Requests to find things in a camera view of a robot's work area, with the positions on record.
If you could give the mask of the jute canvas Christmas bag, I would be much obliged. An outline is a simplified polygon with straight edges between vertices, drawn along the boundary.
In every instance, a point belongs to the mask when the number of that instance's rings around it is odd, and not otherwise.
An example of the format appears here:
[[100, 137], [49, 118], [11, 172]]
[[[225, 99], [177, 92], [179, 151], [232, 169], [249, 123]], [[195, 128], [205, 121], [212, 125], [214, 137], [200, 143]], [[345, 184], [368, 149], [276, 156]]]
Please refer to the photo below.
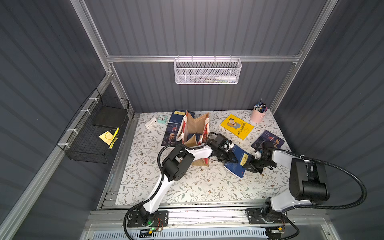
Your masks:
[[190, 112], [186, 112], [176, 140], [191, 148], [203, 145], [210, 132], [209, 122], [209, 113], [194, 119]]

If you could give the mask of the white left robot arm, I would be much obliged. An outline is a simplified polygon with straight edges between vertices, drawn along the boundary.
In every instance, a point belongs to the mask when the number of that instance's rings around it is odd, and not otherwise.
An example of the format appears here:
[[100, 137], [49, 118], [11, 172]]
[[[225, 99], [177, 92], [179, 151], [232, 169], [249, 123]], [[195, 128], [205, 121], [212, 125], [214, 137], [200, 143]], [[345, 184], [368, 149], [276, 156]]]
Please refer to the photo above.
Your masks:
[[181, 180], [193, 162], [215, 157], [219, 162], [234, 163], [235, 144], [222, 134], [209, 133], [207, 141], [196, 147], [172, 143], [163, 147], [157, 157], [160, 178], [149, 197], [139, 204], [137, 212], [145, 226], [153, 223], [160, 203], [171, 186]]

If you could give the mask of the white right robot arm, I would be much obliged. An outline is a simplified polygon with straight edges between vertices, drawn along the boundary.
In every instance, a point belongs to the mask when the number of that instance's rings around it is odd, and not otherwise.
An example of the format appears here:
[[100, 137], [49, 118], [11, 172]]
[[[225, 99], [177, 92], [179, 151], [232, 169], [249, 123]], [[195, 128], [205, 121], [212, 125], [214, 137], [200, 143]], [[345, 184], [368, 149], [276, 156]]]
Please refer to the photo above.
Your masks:
[[278, 164], [290, 169], [289, 188], [269, 197], [263, 207], [256, 210], [257, 217], [265, 223], [283, 221], [283, 214], [291, 209], [309, 207], [330, 198], [324, 164], [304, 160], [303, 156], [295, 157], [290, 151], [278, 150], [271, 142], [262, 143], [261, 151], [247, 161], [246, 170], [262, 174], [265, 168], [274, 170]]

